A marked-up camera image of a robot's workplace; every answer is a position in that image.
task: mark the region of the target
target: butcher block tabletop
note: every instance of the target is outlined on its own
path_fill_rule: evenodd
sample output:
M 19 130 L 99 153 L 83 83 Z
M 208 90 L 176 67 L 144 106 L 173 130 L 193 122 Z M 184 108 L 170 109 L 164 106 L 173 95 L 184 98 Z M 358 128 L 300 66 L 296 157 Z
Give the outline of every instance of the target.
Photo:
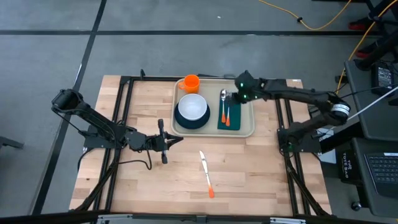
M 121 76 L 103 78 L 95 110 L 111 119 Z M 302 88 L 300 80 L 287 80 L 288 86 Z M 135 81 L 127 125 L 139 132 L 159 134 L 157 120 L 164 120 L 170 134 L 172 98 L 175 82 Z M 127 85 L 123 91 L 119 116 L 123 113 Z M 290 102 L 294 121 L 309 119 L 306 104 Z M 208 215 L 292 215 L 284 158 L 279 154 L 276 130 L 279 127 L 275 101 L 253 101 L 255 132 L 247 138 L 185 137 L 167 153 L 162 164 L 160 153 L 150 152 L 153 168 L 143 163 L 119 165 L 114 188 L 112 212 L 208 214 Z M 288 124 L 284 114 L 284 123 Z M 206 156 L 214 198 L 208 186 L 199 150 Z M 310 153 L 301 153 L 306 186 L 322 208 L 331 212 L 319 161 Z M 104 149 L 94 149 L 81 161 L 70 208 L 76 208 L 93 190 L 100 176 Z M 128 147 L 120 161 L 142 159 Z M 108 186 L 103 190 L 100 208 L 104 208 Z M 300 191 L 296 186 L 299 211 L 303 213 Z

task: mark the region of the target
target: orange-handled knife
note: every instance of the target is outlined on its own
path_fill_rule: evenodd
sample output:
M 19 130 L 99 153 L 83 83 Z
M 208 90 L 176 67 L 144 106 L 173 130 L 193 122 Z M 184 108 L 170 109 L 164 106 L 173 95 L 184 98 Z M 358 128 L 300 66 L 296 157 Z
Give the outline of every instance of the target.
M 200 153 L 200 158 L 201 158 L 201 164 L 203 165 L 203 169 L 205 170 L 207 184 L 209 186 L 209 197 L 213 198 L 214 197 L 214 191 L 213 191 L 213 188 L 211 187 L 210 178 L 209 178 L 209 172 L 207 171 L 206 158 L 205 158 L 205 155 L 204 155 L 204 153 L 202 151 L 199 151 L 199 153 Z

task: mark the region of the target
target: gray floor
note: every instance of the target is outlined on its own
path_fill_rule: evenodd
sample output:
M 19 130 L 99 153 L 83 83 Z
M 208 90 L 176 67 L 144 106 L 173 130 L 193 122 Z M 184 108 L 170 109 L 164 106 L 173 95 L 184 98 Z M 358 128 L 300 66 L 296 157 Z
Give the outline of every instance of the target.
M 343 3 L 270 1 L 294 11 L 313 27 L 323 25 Z M 18 0 L 0 2 L 0 29 L 91 30 L 100 1 Z M 353 4 L 327 30 L 346 30 L 349 21 L 367 13 Z M 304 30 L 295 19 L 256 0 L 108 0 L 100 30 Z M 223 75 L 249 70 L 256 77 L 299 78 L 306 88 L 334 90 L 360 37 L 104 35 L 97 36 L 81 84 L 85 101 L 94 105 L 103 75 Z M 75 81 L 87 35 L 0 35 L 0 135 L 25 142 L 23 150 L 0 152 L 0 217 L 26 215 L 34 200 L 60 120 L 50 101 Z M 73 118 L 79 127 L 87 125 Z M 57 164 L 44 213 L 65 212 L 72 197 L 83 138 L 72 128 Z M 324 167 L 333 213 L 392 223 L 368 209 L 354 212 L 352 186 Z

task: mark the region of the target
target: tray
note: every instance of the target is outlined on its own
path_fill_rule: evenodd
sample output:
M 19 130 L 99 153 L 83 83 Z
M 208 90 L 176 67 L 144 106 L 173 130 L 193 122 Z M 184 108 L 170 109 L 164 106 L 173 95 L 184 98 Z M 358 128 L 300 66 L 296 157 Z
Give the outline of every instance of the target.
M 175 105 L 180 101 L 180 99 L 187 94 L 185 90 L 180 90 L 178 88 L 178 83 L 182 81 L 183 79 L 179 80 L 174 85 L 171 125 L 172 130 L 175 134 L 178 134 L 180 136 L 246 138 L 254 132 L 254 111 L 253 104 L 251 102 L 246 103 L 241 107 L 240 130 L 233 131 L 217 129 L 220 91 L 223 88 L 228 91 L 237 91 L 237 89 L 235 87 L 234 80 L 211 78 L 200 79 L 200 89 L 198 93 L 199 95 L 204 97 L 204 99 L 207 101 L 207 104 L 209 105 L 209 121 L 203 127 L 194 130 L 181 127 L 174 119 L 174 109 Z

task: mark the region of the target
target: spoon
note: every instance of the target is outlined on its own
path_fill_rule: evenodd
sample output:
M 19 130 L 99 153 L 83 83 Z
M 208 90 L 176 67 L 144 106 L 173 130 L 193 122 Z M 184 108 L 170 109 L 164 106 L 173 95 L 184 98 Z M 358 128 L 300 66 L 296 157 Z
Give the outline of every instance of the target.
M 220 97 L 221 97 L 221 100 L 223 101 L 223 114 L 221 115 L 221 122 L 222 123 L 225 123 L 226 122 L 226 119 L 225 119 L 225 112 L 224 112 L 224 101 L 225 101 L 225 99 L 226 99 L 226 95 L 227 95 L 228 93 L 227 93 L 227 91 L 225 90 L 225 89 L 222 89 L 221 90 L 221 92 L 220 92 Z

